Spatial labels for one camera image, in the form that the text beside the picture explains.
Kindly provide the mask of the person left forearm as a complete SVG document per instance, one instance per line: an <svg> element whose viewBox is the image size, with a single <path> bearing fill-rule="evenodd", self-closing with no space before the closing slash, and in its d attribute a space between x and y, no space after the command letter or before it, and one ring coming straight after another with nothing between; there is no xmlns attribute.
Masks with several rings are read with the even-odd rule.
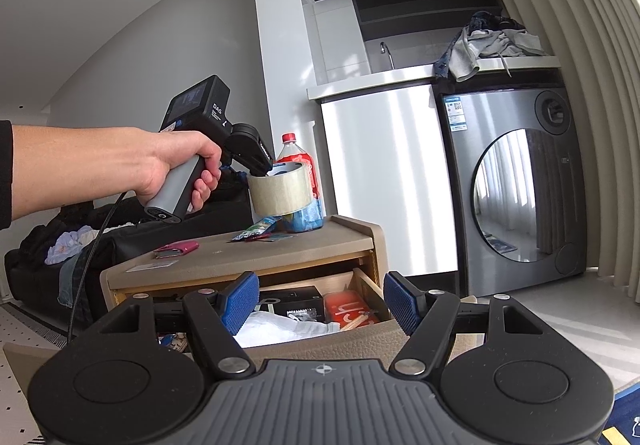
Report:
<svg viewBox="0 0 640 445"><path fill-rule="evenodd" d="M137 190L152 135L137 127L1 122L1 227L58 206Z"/></svg>

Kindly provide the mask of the person left hand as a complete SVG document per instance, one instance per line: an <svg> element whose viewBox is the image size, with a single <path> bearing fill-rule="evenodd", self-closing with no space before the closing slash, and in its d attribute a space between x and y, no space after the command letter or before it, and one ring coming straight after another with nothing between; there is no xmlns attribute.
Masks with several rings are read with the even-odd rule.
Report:
<svg viewBox="0 0 640 445"><path fill-rule="evenodd" d="M160 194L185 191L191 211L201 210L220 181L221 148L195 131L144 132L141 148L141 184L134 186L139 201L148 205Z"/></svg>

